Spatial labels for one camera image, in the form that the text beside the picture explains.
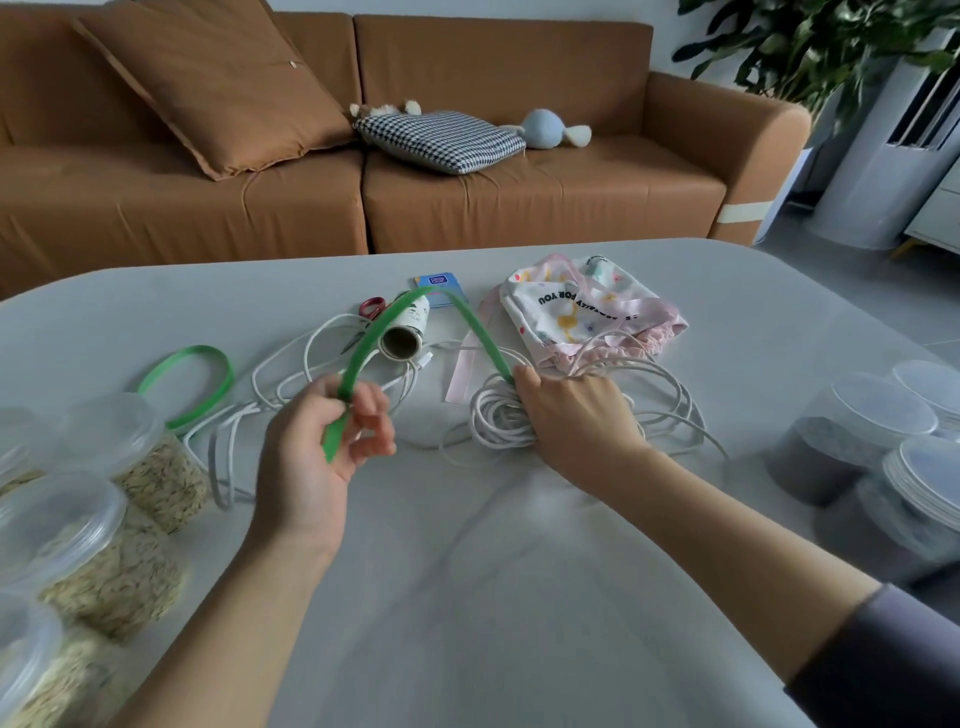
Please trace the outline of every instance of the hand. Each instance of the hand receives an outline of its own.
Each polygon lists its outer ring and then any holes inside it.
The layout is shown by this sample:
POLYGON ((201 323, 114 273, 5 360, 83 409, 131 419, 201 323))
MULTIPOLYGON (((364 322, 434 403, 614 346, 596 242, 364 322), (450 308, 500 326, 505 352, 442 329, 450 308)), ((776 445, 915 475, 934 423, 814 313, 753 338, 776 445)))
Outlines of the hand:
POLYGON ((537 433, 543 461, 571 483, 593 491, 613 468, 649 446, 615 382, 604 376, 543 377, 530 367, 514 369, 516 391, 537 433))
POLYGON ((347 410, 335 399, 339 386, 339 376, 312 382, 270 422, 251 525, 255 540, 280 537, 305 549, 319 575, 343 541, 353 474, 367 458, 396 452, 390 400, 377 385, 357 382, 340 449, 326 462, 324 431, 347 410), (364 430, 371 434, 361 437, 364 430))

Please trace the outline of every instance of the purple sleeve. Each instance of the purple sleeve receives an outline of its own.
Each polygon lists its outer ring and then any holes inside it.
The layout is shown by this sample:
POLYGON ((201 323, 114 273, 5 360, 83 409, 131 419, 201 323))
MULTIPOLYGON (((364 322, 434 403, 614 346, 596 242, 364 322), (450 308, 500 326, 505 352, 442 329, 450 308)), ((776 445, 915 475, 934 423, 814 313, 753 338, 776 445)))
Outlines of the purple sleeve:
POLYGON ((885 586, 787 686, 819 728, 960 726, 960 626, 885 586))

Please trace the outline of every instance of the houndstooth cushion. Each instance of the houndstooth cushion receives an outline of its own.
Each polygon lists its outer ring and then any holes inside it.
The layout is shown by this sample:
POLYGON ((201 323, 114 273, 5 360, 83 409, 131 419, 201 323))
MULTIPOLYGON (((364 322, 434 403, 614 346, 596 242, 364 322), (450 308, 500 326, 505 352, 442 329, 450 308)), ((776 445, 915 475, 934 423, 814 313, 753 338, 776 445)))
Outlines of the houndstooth cushion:
POLYGON ((526 147, 515 133, 459 111, 368 116, 353 127, 387 154, 448 175, 476 172, 526 147))

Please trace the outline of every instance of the potted plant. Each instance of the potted plant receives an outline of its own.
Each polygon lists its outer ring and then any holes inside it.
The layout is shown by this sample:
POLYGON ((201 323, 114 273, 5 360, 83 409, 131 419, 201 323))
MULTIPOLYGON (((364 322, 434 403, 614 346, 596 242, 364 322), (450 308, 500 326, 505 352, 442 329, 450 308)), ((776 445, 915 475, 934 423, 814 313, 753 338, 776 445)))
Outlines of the potted plant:
MULTIPOLYGON (((717 0, 680 0, 680 15, 717 0)), ((945 50, 919 50, 937 28, 960 28, 957 0, 727 0, 713 15, 706 40, 673 54, 676 62, 711 53, 693 69, 698 78, 710 65, 746 53, 734 82, 750 93, 806 108, 814 126, 828 101, 836 99, 832 131, 860 109, 863 88, 877 59, 901 57, 943 73, 954 63, 945 50)), ((783 190, 760 226, 769 228, 809 156, 801 153, 783 190)))

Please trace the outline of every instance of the tabletop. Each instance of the tabletop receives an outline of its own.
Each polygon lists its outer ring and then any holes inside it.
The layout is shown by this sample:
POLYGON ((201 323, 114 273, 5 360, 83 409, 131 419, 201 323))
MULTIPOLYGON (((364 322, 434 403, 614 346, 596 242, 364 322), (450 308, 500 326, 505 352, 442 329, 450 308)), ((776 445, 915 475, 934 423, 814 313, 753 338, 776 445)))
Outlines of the tabletop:
MULTIPOLYGON (((549 253, 605 255, 677 306, 690 329, 660 363, 699 403, 730 452, 705 446, 684 464, 809 537, 811 512, 758 459, 806 402, 854 370, 936 360, 827 289, 759 251, 698 239, 369 255, 109 270, 0 303, 0 402, 54 415, 131 389, 166 354, 227 352, 244 374, 293 336, 410 279, 453 272, 469 301, 549 253)), ((521 348, 504 312, 494 339, 521 348)), ((452 309, 425 338, 462 336, 452 309)), ((315 361, 349 338, 331 334, 315 361)), ((267 372, 296 370, 291 352, 267 372)), ((492 370, 481 361, 475 378, 492 370)), ((444 404, 453 353, 438 353, 397 418, 436 443, 466 418, 444 404)), ((392 377, 386 363, 366 376, 392 377)), ((189 367, 151 394, 189 404, 209 372, 189 367)), ((241 485, 252 486, 267 416, 244 423, 241 485)), ((401 446, 350 486, 347 536, 317 591, 271 718, 275 726, 808 726, 781 684, 696 585, 606 507, 530 451, 458 468, 401 446)), ((235 552, 250 518, 209 506, 176 539, 186 594, 132 644, 140 674, 156 662, 235 552)))

